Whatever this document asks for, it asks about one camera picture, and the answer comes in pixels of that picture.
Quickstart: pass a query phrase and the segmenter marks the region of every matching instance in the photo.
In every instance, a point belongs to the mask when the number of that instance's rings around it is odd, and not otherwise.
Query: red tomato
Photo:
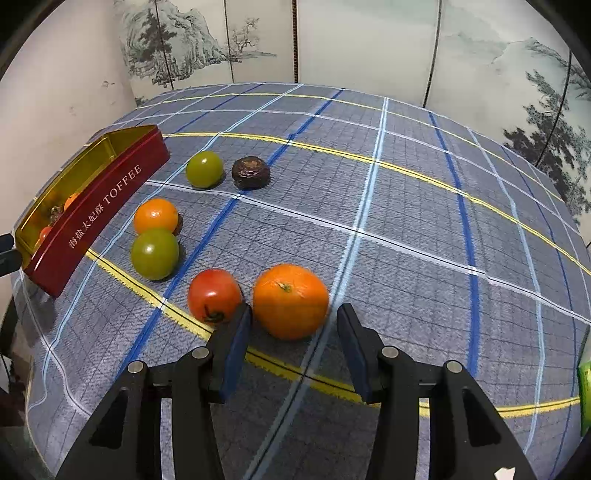
[[[47,225],[45,228],[41,230],[41,233],[39,234],[39,243],[45,240],[46,236],[49,235],[49,232],[51,232],[51,227]]]
[[[199,272],[189,286],[187,304],[202,322],[220,323],[232,318],[242,301],[240,286],[225,270],[210,268]]]

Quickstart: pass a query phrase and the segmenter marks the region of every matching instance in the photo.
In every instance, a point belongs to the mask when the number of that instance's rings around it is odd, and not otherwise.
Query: yellow stripe
[[[147,108],[149,106],[155,106],[155,105],[159,105],[161,103],[173,103],[173,102],[179,102],[181,100],[201,100],[204,98],[216,98],[216,97],[226,97],[226,96],[279,96],[279,95],[283,95],[285,97],[296,97],[296,98],[313,98],[313,99],[318,99],[318,100],[329,100],[331,102],[339,102],[339,103],[344,103],[345,105],[352,105],[352,106],[358,106],[361,108],[367,108],[370,110],[377,110],[377,111],[382,111],[381,108],[378,107],[374,107],[374,106],[369,106],[369,105],[363,105],[362,103],[355,103],[355,102],[348,102],[347,100],[340,100],[338,98],[328,98],[328,97],[324,97],[324,96],[320,96],[320,95],[299,95],[296,93],[286,93],[286,94],[282,94],[282,93],[218,93],[217,95],[207,95],[207,96],[196,96],[196,97],[186,97],[186,98],[178,98],[178,99],[174,99],[174,100],[164,100],[162,102],[158,102],[155,103],[153,105],[148,105],[146,107],[139,107],[139,108]],[[399,116],[400,118],[404,118],[406,120],[410,120],[413,122],[417,122],[421,125],[425,125],[426,127],[430,127],[430,128],[434,128],[436,130],[439,130],[441,132],[446,133],[447,135],[451,135],[459,140],[462,140],[463,142],[466,142],[467,144],[470,144],[478,149],[482,148],[486,153],[488,153],[489,155],[492,155],[495,158],[498,158],[499,160],[505,162],[507,165],[509,165],[510,167],[516,169],[517,171],[519,171],[522,175],[525,175],[526,177],[528,177],[531,181],[537,183],[540,187],[542,187],[546,192],[548,192],[550,195],[552,195],[552,197],[556,198],[557,200],[561,201],[564,203],[564,200],[562,198],[560,198],[560,196],[556,195],[554,192],[552,192],[551,190],[547,189],[545,187],[545,185],[540,182],[538,179],[532,177],[531,175],[529,175],[528,173],[524,172],[523,170],[521,170],[519,167],[517,167],[516,165],[514,165],[513,163],[511,163],[510,161],[504,159],[503,157],[501,157],[500,155],[497,155],[494,152],[491,152],[490,150],[487,150],[486,148],[481,147],[480,145],[476,145],[474,142],[471,142],[470,140],[461,137],[460,135],[456,135],[453,132],[450,132],[448,130],[445,130],[441,127],[436,127],[435,125],[432,125],[430,123],[427,122],[423,122],[422,120],[418,120],[416,118],[413,118],[411,116],[406,116],[403,115],[401,113],[397,113],[397,112],[390,112],[388,111],[389,115],[394,115],[394,116]]]
[[[129,275],[124,270],[120,269],[114,263],[100,258],[99,255],[92,250],[88,250],[86,255],[97,262],[97,264],[105,270],[109,275],[114,277],[125,287],[133,291],[136,295],[139,295],[146,300],[150,305],[161,308],[162,312],[174,322],[178,323],[181,327],[189,330],[191,333],[208,340],[211,336],[213,329],[204,323],[196,320],[194,317],[188,315],[176,305],[170,303],[168,300],[160,296],[151,288],[143,285],[134,277]],[[299,367],[285,363],[278,358],[274,358],[265,353],[262,353],[254,348],[249,347],[246,351],[245,360],[258,368],[262,368],[276,377],[285,378],[289,381],[297,381],[302,375],[303,371]],[[311,378],[306,378],[306,382],[317,391],[338,397],[343,400],[351,401],[354,403],[362,404],[363,400],[357,393],[352,385],[333,380],[322,375],[312,375]],[[496,407],[501,414],[501,417],[506,419],[527,417],[532,415],[536,410],[538,413],[548,413],[561,408],[566,408],[570,405],[579,403],[579,397],[566,398],[564,400],[556,400],[546,403],[535,405],[518,405],[518,406],[507,406],[507,407]],[[371,405],[372,407],[379,407],[379,404]],[[429,416],[429,403],[419,402],[419,414],[423,417]]]
[[[278,144],[283,144],[283,145],[289,144],[289,145],[292,145],[293,147],[302,148],[304,150],[311,150],[311,151],[316,151],[316,152],[321,152],[321,153],[328,153],[331,155],[336,155],[338,157],[351,158],[352,160],[358,160],[358,161],[362,161],[365,163],[373,162],[373,159],[371,157],[365,157],[364,155],[357,155],[354,153],[343,152],[341,150],[335,150],[334,148],[321,147],[319,145],[310,145],[310,144],[297,142],[297,141],[293,141],[293,140],[287,141],[283,138],[269,137],[267,135],[237,134],[237,133],[233,133],[233,132],[219,132],[219,133],[215,133],[215,132],[195,132],[195,133],[185,132],[185,133],[164,135],[164,137],[191,137],[191,136],[193,136],[193,137],[213,137],[215,135],[219,135],[220,137],[243,138],[246,140],[260,140],[260,141],[273,142],[273,143],[278,143]],[[526,225],[525,223],[523,223],[520,220],[516,219],[515,217],[509,215],[508,213],[503,212],[502,210],[498,209],[497,207],[491,205],[490,203],[485,202],[484,200],[481,200],[477,197],[474,197],[474,196],[470,195],[468,192],[464,192],[464,190],[457,189],[457,188],[455,188],[455,187],[453,187],[441,180],[434,179],[432,177],[429,177],[428,175],[425,175],[423,173],[419,173],[419,172],[411,170],[409,168],[401,167],[399,165],[395,165],[393,163],[384,162],[384,161],[376,161],[376,163],[379,164],[381,167],[387,168],[389,170],[394,170],[398,173],[401,173],[401,174],[406,175],[408,177],[412,177],[417,180],[424,181],[426,183],[429,183],[429,184],[439,187],[441,189],[447,190],[448,192],[457,193],[458,195],[462,195],[464,198],[467,198],[472,203],[476,203],[477,205],[488,208],[489,210],[497,213],[498,215],[501,215],[503,218],[506,218],[507,220],[515,223],[516,225],[520,225],[521,227],[523,227],[525,230],[527,230],[532,235],[535,235],[536,237],[540,238],[546,244],[548,244],[552,248],[555,248],[560,253],[562,253],[565,257],[567,257],[571,262],[576,264],[579,268],[581,268],[581,270],[583,270],[585,273],[587,273],[587,275],[591,276],[591,270],[589,270],[587,267],[585,267],[574,256],[569,254],[564,248],[558,246],[552,240],[550,240],[546,236],[542,235],[541,233],[539,233],[537,230],[533,229],[529,225]]]

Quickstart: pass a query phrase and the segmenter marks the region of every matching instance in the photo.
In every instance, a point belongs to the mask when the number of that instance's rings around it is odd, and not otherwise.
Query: silver bolt
[[[447,369],[453,374],[458,374],[462,371],[462,364],[452,360],[451,362],[447,363]]]
[[[382,355],[387,358],[396,358],[398,353],[398,349],[394,346],[385,346],[382,348]]]
[[[193,350],[191,355],[193,355],[193,358],[205,358],[209,355],[209,350],[207,350],[207,347],[198,346],[195,350]]]
[[[135,362],[131,362],[128,366],[127,366],[127,371],[130,374],[138,374],[140,373],[142,370],[144,369],[144,364],[138,360],[136,360]]]

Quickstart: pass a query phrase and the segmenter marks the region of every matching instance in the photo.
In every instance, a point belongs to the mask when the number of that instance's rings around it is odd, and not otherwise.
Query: blue gripper pad
[[[213,348],[211,401],[224,403],[236,390],[251,332],[252,310],[246,303],[236,308],[232,320],[218,327],[207,343]]]
[[[384,389],[378,354],[384,344],[378,333],[361,326],[350,303],[337,310],[336,325],[355,391],[366,403],[380,402]]]

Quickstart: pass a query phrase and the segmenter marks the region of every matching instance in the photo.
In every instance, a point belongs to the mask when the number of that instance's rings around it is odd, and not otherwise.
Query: green ball
[[[177,262],[177,239],[163,228],[147,230],[131,246],[131,264],[137,273],[149,280],[168,277]]]
[[[187,164],[187,180],[198,189],[208,189],[220,181],[223,161],[212,151],[195,153]]]

